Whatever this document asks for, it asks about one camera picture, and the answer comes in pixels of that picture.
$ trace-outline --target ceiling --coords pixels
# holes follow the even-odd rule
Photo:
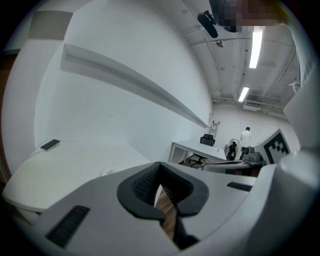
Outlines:
[[[266,114],[283,116],[283,108],[295,95],[293,82],[299,82],[295,43],[284,25],[267,27],[257,68],[249,68],[252,28],[231,33],[216,26],[212,38],[198,23],[197,15],[209,10],[209,0],[153,0],[180,30],[194,51],[205,74],[214,103],[237,102],[244,86],[250,88],[246,101],[259,103]],[[217,41],[224,40],[225,47]]]

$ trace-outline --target ceiling light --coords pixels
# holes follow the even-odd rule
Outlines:
[[[242,93],[239,98],[240,102],[244,101],[245,97],[247,96],[248,91],[249,91],[249,87],[243,87]]]
[[[257,67],[258,59],[260,55],[261,43],[262,43],[262,31],[253,32],[251,60],[249,65],[249,68],[251,69],[255,69]]]

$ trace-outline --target smartphone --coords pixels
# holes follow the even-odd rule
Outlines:
[[[44,144],[41,146],[41,148],[45,151],[49,151],[50,149],[52,149],[53,147],[55,147],[56,145],[58,145],[60,142],[60,140],[57,139],[53,139],[51,141],[49,141],[48,143]]]

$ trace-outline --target white desk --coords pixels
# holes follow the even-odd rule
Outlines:
[[[13,174],[2,193],[10,204],[44,212],[84,183],[106,174],[150,163],[128,144],[60,142],[40,151]]]
[[[220,149],[218,151],[216,147],[201,144],[200,141],[183,140],[183,141],[176,141],[172,143],[169,162],[172,162],[176,148],[183,149],[187,152],[192,152],[199,156],[211,159],[215,162],[226,161],[226,155],[223,149]],[[187,154],[184,155],[184,161],[186,161],[186,158],[187,158]]]

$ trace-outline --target office chair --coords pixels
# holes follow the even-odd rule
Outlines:
[[[203,137],[200,138],[200,143],[201,144],[205,144],[205,145],[208,145],[208,146],[211,146],[213,147],[214,144],[215,144],[215,140],[214,140],[214,137],[212,135],[209,135],[209,134],[205,134]],[[198,160],[193,160],[193,159],[190,159],[189,160],[189,163],[192,161],[194,162],[191,167],[193,167],[194,165],[202,165],[202,164],[205,164],[205,157],[201,156],[201,155],[198,155],[198,154],[193,154],[194,156],[198,157],[199,159]]]

